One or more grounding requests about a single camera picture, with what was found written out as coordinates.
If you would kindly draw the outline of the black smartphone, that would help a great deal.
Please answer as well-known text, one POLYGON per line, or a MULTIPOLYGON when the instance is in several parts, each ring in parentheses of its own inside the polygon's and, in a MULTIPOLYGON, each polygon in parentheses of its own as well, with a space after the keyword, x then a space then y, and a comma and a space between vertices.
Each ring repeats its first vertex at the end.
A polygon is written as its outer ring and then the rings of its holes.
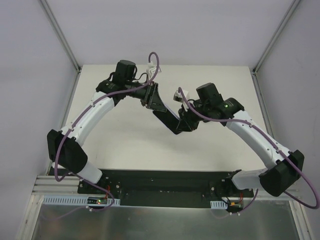
POLYGON ((152 113, 175 135, 182 132, 178 129, 180 118, 169 108, 166 111, 153 110, 152 113))

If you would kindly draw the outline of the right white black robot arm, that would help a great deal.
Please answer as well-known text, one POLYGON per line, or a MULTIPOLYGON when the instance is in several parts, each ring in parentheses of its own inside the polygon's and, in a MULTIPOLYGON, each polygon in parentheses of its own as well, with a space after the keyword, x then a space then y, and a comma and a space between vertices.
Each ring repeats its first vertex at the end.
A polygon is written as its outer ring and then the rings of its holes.
POLYGON ((181 88, 174 93, 173 99, 182 103, 177 130, 192 132, 200 122, 221 123, 238 135, 264 164, 264 168, 258 170, 234 171, 229 180, 231 184, 238 190, 263 189, 274 197, 286 193, 301 177, 305 160, 303 153, 278 143, 256 125, 235 98, 223 99, 213 83, 206 83, 196 91, 199 98, 191 101, 181 88))

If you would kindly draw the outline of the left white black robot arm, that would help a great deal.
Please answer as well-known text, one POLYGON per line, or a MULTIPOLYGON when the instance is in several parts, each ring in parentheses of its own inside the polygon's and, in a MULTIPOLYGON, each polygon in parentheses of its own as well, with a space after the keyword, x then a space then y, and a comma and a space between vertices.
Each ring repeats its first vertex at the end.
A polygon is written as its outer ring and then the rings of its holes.
POLYGON ((48 155, 56 167, 62 166, 84 180, 93 184, 98 183, 103 173, 89 162, 82 146, 104 115, 127 96, 139 99, 141 104, 150 110, 167 111, 159 97, 158 84, 154 81, 160 72, 160 64, 151 60, 148 62, 144 83, 136 79, 137 70, 134 62, 120 60, 115 71, 98 84, 82 112, 61 130, 49 131, 48 155))

